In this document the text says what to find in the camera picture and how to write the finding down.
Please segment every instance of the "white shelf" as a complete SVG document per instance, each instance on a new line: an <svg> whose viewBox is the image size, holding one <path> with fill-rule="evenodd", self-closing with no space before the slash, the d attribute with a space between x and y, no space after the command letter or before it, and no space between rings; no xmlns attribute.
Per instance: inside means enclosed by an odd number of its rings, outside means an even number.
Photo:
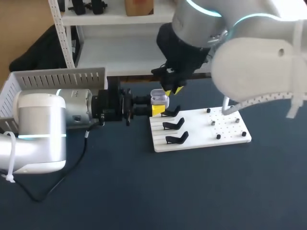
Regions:
<svg viewBox="0 0 307 230"><path fill-rule="evenodd" d="M86 38L78 68L106 67L108 76L151 75L165 61L155 35ZM196 72L210 72L210 65Z"/></svg>
<svg viewBox="0 0 307 230"><path fill-rule="evenodd" d="M86 9L86 14L76 15L67 11L62 16L64 25L111 25L139 23L168 23L172 21L176 5L172 0L154 0L154 14L147 16L128 17L124 0L109 0L104 14L94 15Z"/></svg>

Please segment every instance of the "dark blue table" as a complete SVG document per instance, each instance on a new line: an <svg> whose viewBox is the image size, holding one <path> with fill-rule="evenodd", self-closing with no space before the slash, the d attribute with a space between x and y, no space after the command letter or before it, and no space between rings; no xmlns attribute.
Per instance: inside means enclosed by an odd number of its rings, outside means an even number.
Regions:
<svg viewBox="0 0 307 230"><path fill-rule="evenodd" d="M135 95L158 83L124 84ZM221 106L211 80L193 80L171 107ZM148 118L108 123L89 136L78 170L42 204L0 180L0 226L14 230L307 229L307 106L286 119L289 101L241 111L251 143L155 153ZM84 130L68 132L67 160ZM18 176L41 192L60 176Z"/></svg>

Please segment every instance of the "white pegboard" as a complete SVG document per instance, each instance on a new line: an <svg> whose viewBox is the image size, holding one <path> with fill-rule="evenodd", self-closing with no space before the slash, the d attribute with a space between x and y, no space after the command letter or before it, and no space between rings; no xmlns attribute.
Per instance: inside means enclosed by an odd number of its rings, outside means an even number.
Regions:
<svg viewBox="0 0 307 230"><path fill-rule="evenodd" d="M210 110L210 113L207 113L207 109L197 109L180 111L176 117L161 117L161 115L151 117L154 150L156 152L187 150L251 141L249 131L239 112L224 116L221 107ZM185 123L180 130L164 130L163 122L177 124L182 117ZM166 143L166 136L179 138L185 131L189 132L189 137L182 145ZM221 135L221 139L216 138L218 134Z"/></svg>

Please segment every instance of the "wooden floor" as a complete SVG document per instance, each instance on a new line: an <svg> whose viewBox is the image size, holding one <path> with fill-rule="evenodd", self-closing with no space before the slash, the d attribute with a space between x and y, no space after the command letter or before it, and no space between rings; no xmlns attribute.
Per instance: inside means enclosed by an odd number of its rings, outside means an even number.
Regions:
<svg viewBox="0 0 307 230"><path fill-rule="evenodd" d="M47 0L0 0L0 88L9 64L52 24Z"/></svg>

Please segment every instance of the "yellow object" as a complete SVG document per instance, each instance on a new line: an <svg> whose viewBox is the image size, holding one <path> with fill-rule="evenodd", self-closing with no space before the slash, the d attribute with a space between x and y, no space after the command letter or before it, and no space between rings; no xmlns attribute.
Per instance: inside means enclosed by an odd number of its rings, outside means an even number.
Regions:
<svg viewBox="0 0 307 230"><path fill-rule="evenodd" d="M153 116L165 112L165 105L152 105Z"/></svg>
<svg viewBox="0 0 307 230"><path fill-rule="evenodd" d="M183 88L183 86L178 87L177 90L176 90L175 95L176 95L177 93L179 93L179 91L180 91L182 88Z"/></svg>
<svg viewBox="0 0 307 230"><path fill-rule="evenodd" d="M165 94L169 97L169 95L171 94L171 90L165 91Z"/></svg>

